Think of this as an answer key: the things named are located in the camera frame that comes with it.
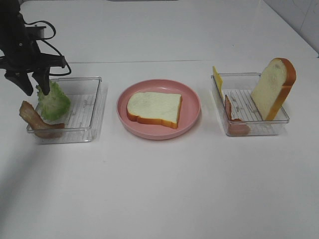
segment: clear plastic tray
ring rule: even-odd
[[[289,122],[289,117],[284,108],[281,107],[274,120],[262,120],[250,93],[260,79],[260,73],[224,73],[220,74],[223,79],[221,97],[213,76],[213,96],[218,112],[228,136],[247,135],[278,135],[282,133],[284,126]],[[232,119],[242,121],[231,121],[225,110],[225,95],[231,102]]]
[[[38,129],[33,130],[29,125],[26,130],[34,135],[36,143],[74,143],[90,142],[95,139],[101,130],[104,107],[107,95],[107,85],[103,84],[100,77],[89,78],[58,78],[63,92],[71,101],[70,110],[62,118],[46,123],[65,123],[63,129]],[[37,105],[35,110],[40,114]],[[42,133],[53,133],[55,138],[41,138]]]

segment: toy bread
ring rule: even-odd
[[[296,80],[296,71],[285,58],[275,58],[264,69],[251,97],[263,120],[273,120]]]
[[[177,128],[181,101],[180,94],[137,92],[129,99],[127,116],[139,123]]]

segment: bacon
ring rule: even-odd
[[[231,122],[240,122],[241,119],[232,119],[231,117],[231,103],[228,99],[228,96],[225,95],[225,110],[226,115],[230,122],[228,122],[228,134],[230,135],[248,135],[250,128],[245,123],[233,124]]]
[[[34,110],[33,106],[27,101],[23,101],[19,110],[19,115],[26,121],[33,130],[38,129],[61,129],[64,128],[64,123],[48,124],[45,123],[41,116]],[[36,132],[40,138],[58,138],[61,137],[63,132]]]

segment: white wall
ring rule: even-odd
[[[319,0],[264,0],[319,53]]]

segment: white table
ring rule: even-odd
[[[318,56],[262,0],[27,1],[21,13],[56,27],[50,42],[69,62]]]
[[[109,84],[101,135],[90,143],[34,144],[18,108],[36,96],[3,81],[0,238],[317,239],[318,60],[291,61],[298,79],[279,136],[226,136],[211,93],[213,65],[255,72],[268,59],[71,64],[72,76]],[[121,125],[119,94],[153,78],[198,93],[201,117],[186,134],[151,141]]]

